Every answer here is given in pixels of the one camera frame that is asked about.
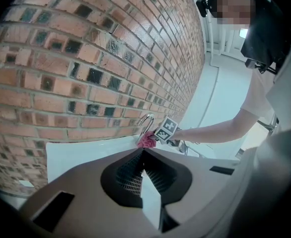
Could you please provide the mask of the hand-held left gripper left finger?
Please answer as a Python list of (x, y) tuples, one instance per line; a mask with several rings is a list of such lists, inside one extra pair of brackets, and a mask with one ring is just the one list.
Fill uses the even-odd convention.
[(120, 206), (143, 207), (142, 153), (142, 148), (132, 151), (108, 165), (101, 174), (101, 186), (104, 192)]

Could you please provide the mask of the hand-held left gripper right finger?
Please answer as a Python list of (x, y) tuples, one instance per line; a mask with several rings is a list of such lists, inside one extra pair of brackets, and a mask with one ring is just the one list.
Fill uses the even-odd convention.
[(180, 201), (192, 184), (191, 171), (151, 148), (143, 150), (144, 170), (161, 196), (162, 204)]

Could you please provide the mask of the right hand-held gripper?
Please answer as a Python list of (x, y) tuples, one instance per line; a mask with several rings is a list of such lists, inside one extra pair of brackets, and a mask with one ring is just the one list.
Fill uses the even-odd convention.
[(166, 117), (160, 126), (154, 132), (154, 138), (161, 144), (169, 144), (172, 147), (178, 147), (180, 140), (171, 140), (176, 131), (181, 130), (178, 123), (169, 117)]

